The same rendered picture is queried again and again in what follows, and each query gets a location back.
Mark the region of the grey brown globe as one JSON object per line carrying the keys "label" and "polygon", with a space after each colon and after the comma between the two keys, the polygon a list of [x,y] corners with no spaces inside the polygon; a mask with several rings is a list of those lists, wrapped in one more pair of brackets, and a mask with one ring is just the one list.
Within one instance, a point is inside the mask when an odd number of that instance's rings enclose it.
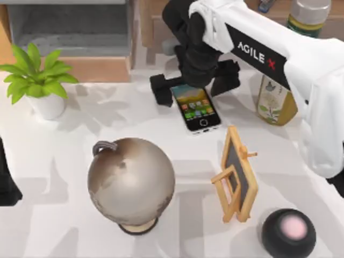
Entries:
{"label": "grey brown globe", "polygon": [[98,141],[92,154],[88,192],[96,209],[129,235],[151,231],[175,191],[169,157],[141,138]]}

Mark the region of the blue stapler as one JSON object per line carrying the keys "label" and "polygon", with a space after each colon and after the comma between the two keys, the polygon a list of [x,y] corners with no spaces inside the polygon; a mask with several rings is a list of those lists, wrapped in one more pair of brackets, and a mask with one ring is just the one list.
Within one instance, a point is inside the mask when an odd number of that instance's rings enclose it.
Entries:
{"label": "blue stapler", "polygon": [[267,13],[274,5],[276,0],[259,0],[257,9],[262,13]]}

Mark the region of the white smartphone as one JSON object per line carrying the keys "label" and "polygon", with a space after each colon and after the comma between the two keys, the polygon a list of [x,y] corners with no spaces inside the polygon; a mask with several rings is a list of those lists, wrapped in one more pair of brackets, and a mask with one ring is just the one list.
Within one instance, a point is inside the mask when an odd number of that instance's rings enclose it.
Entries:
{"label": "white smartphone", "polygon": [[208,132],[221,125],[219,114],[205,89],[181,84],[172,87],[171,93],[190,133]]}

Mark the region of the pale wooden drawer front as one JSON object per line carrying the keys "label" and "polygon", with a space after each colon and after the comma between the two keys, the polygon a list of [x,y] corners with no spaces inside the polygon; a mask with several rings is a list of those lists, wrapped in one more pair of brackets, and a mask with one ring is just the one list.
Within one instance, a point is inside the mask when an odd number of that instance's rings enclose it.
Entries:
{"label": "pale wooden drawer front", "polygon": [[69,73],[79,82],[129,82],[132,68],[132,57],[60,57],[60,61],[71,66]]}

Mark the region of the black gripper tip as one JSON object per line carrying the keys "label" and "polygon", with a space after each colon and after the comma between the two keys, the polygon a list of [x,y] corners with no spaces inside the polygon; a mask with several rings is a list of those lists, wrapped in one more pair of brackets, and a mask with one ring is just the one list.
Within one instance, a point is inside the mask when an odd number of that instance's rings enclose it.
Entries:
{"label": "black gripper tip", "polygon": [[10,174],[3,140],[0,137],[0,207],[15,206],[22,197],[22,192]]}

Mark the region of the green plant in white pot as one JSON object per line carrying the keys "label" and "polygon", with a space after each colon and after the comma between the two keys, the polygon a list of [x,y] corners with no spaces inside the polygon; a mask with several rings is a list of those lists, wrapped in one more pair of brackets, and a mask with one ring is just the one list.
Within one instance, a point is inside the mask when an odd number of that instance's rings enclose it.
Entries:
{"label": "green plant in white pot", "polygon": [[0,64],[0,71],[9,73],[3,81],[9,84],[6,95],[11,104],[26,97],[42,119],[54,120],[61,116],[68,99],[62,84],[78,83],[78,79],[69,73],[71,66],[59,60],[61,51],[50,52],[41,62],[41,54],[34,43],[28,45],[27,51],[15,44],[11,48],[16,63]]}

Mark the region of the small wooden framed blackboard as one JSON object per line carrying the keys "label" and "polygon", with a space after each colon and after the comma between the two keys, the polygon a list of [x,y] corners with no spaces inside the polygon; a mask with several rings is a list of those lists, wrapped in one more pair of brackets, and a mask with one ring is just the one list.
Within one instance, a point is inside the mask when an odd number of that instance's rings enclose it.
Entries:
{"label": "small wooden framed blackboard", "polygon": [[221,159],[221,172],[211,179],[224,213],[224,223],[229,223],[233,215],[242,223],[250,217],[258,192],[258,184],[248,161],[253,156],[257,156],[257,153],[249,153],[241,142],[237,128],[229,126]]}

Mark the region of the yellow bottle with flower label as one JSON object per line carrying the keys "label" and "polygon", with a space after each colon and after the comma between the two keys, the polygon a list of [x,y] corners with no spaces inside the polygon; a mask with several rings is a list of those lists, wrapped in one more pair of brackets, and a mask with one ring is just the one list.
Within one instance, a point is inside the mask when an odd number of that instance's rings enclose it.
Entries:
{"label": "yellow bottle with flower label", "polygon": [[263,75],[257,100],[257,114],[268,124],[283,126],[297,113],[290,90]]}

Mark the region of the grey pierced drawer inside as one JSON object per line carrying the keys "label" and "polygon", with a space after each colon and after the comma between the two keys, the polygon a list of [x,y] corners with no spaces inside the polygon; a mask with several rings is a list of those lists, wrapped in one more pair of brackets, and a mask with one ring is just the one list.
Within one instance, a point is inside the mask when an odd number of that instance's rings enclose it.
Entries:
{"label": "grey pierced drawer inside", "polygon": [[6,4],[12,42],[37,46],[42,56],[128,56],[132,46],[130,0],[0,0]]}

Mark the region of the black round speaker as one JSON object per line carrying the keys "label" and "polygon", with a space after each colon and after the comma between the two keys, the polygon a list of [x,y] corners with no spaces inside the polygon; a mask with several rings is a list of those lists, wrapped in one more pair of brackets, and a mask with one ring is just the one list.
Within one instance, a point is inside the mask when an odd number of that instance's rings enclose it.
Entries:
{"label": "black round speaker", "polygon": [[279,209],[265,219],[261,241],[273,258],[307,258],[316,245],[312,221],[295,209]]}

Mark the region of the green bottle with grey cap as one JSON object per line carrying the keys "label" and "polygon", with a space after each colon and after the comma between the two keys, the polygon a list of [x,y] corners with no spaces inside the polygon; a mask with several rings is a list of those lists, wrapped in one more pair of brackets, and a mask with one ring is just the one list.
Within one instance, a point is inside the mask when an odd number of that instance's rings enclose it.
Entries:
{"label": "green bottle with grey cap", "polygon": [[287,28],[317,38],[331,10],[332,0],[292,0]]}

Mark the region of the pale grey rounded box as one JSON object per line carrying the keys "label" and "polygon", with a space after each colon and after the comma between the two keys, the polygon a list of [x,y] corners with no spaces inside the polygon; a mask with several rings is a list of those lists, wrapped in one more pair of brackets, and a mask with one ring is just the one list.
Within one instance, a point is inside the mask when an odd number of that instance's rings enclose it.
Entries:
{"label": "pale grey rounded box", "polygon": [[174,39],[167,39],[162,42],[162,51],[166,56],[173,56],[175,55],[175,40]]}

